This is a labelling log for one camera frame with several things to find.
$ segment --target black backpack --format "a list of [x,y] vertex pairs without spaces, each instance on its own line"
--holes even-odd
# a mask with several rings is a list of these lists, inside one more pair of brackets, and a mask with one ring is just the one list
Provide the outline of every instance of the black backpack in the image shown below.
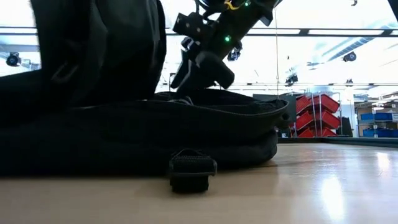
[[166,50],[159,0],[32,7],[42,69],[0,78],[0,175],[159,175],[187,149],[220,169],[276,154],[284,100],[212,89],[182,100],[155,94]]

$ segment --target red storage bin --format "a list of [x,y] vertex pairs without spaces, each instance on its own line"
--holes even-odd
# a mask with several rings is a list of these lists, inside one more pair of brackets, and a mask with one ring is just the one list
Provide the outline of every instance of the red storage bin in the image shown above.
[[[319,95],[313,96],[314,105],[319,106]],[[326,94],[321,95],[322,101],[322,111],[328,110],[331,113],[336,113],[338,111],[339,104],[334,99],[330,98],[330,96]]]
[[305,112],[303,115],[299,116],[296,120],[296,130],[299,131],[300,129],[306,127],[313,121],[313,115],[310,114],[308,111]]
[[300,134],[297,133],[297,137],[298,138],[314,138],[315,135],[313,134],[313,132],[311,131],[310,128],[307,128],[304,131],[302,131]]
[[305,108],[311,105],[311,101],[305,96],[299,96],[296,98],[296,113],[299,114]]
[[322,128],[322,134],[320,129],[317,130],[317,134],[318,134],[318,138],[320,137],[333,137],[333,136],[337,136],[336,133],[334,133],[333,131],[331,131],[329,128]]
[[[319,113],[315,113],[315,119],[320,121]],[[322,125],[330,129],[338,129],[340,126],[340,119],[336,118],[333,114],[328,111],[322,112]]]

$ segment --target desk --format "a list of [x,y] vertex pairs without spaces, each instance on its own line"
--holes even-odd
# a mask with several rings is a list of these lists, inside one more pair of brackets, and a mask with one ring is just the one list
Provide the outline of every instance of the desk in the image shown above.
[[398,151],[281,144],[255,169],[210,178],[203,195],[167,179],[0,180],[4,224],[360,223],[398,220]]

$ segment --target blue storage bin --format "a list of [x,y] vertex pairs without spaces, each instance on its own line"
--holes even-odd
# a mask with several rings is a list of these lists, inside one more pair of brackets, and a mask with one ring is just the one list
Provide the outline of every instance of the blue storage bin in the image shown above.
[[392,136],[393,138],[398,138],[398,130],[392,130]]
[[[389,138],[393,136],[393,131],[388,129],[377,129],[376,134],[379,138]],[[374,137],[374,129],[363,130],[364,137]]]
[[[373,119],[373,114],[361,114],[361,120]],[[375,120],[392,121],[392,113],[376,113],[374,115]]]

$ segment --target wire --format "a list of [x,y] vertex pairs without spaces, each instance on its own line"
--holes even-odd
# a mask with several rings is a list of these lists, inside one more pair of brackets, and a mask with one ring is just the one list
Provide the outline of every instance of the wire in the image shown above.
[[206,11],[210,9],[209,6],[207,6],[206,4],[203,4],[200,0],[195,0],[195,2]]
[[244,3],[242,3],[240,6],[235,7],[232,5],[231,1],[225,1],[224,4],[228,6],[229,10],[238,10]]
[[195,12],[199,13],[199,0],[195,0]]
[[276,38],[276,94],[279,99],[279,51],[278,51],[278,17],[275,10],[275,38]]

